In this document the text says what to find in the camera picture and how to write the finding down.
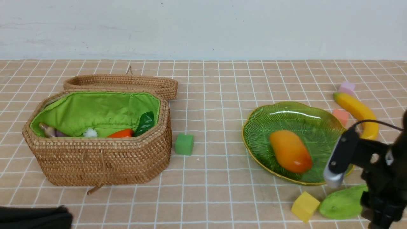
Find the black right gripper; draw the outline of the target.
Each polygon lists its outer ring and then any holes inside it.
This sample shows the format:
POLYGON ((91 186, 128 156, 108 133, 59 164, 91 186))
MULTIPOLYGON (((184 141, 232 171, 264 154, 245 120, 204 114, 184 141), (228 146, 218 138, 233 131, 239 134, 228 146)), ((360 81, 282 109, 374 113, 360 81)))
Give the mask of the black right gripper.
POLYGON ((368 191, 361 198, 362 217, 369 229, 388 229, 406 208, 406 114, 403 130, 392 144, 361 139, 357 147, 361 178, 368 191))

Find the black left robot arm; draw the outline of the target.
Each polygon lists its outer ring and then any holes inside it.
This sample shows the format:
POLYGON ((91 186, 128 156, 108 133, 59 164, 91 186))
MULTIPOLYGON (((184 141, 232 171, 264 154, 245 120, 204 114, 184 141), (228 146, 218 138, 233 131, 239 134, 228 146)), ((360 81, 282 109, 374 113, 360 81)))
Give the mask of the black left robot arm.
POLYGON ((65 206, 53 208, 0 208, 1 229, 71 229, 73 215, 65 206))

